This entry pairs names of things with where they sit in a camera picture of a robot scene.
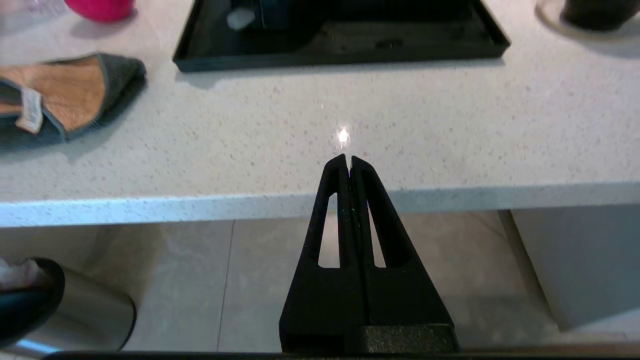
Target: speckled quartz countertop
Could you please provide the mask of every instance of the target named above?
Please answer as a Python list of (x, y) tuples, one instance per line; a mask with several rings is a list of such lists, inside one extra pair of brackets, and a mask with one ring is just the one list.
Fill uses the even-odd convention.
[(307, 217), (342, 152), (399, 211), (640, 202), (640, 31), (570, 40), (531, 0), (486, 3), (501, 60), (181, 74), (179, 0), (3, 29), (0, 65), (100, 50), (143, 60), (149, 86), (96, 133), (0, 154), (0, 225)]

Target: beige floor tile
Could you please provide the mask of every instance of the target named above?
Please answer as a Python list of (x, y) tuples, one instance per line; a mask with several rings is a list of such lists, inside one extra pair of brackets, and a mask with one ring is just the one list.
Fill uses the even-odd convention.
[(0, 360), (15, 360), (15, 355), (0, 351)]
[(232, 222), (123, 225), (100, 234), (86, 274), (131, 295), (125, 350), (216, 350)]
[(640, 332), (627, 332), (625, 333), (625, 337), (627, 337), (627, 341), (640, 343)]
[(0, 229), (0, 256), (43, 257), (82, 271), (100, 226)]
[[(335, 217), (329, 217), (327, 224), (335, 225)], [(219, 351), (280, 351), (278, 321), (307, 226), (307, 219), (236, 222)], [(323, 252), (331, 253), (324, 246)]]
[(401, 218), (462, 348), (625, 341), (624, 334), (560, 332), (496, 212)]

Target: stainless steel trash can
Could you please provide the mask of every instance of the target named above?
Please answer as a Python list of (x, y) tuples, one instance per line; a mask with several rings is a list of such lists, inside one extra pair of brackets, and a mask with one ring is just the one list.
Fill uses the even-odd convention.
[(39, 306), (3, 324), (3, 351), (38, 358), (58, 351), (116, 351), (127, 343), (136, 323), (130, 296), (55, 261), (34, 260), (54, 287)]

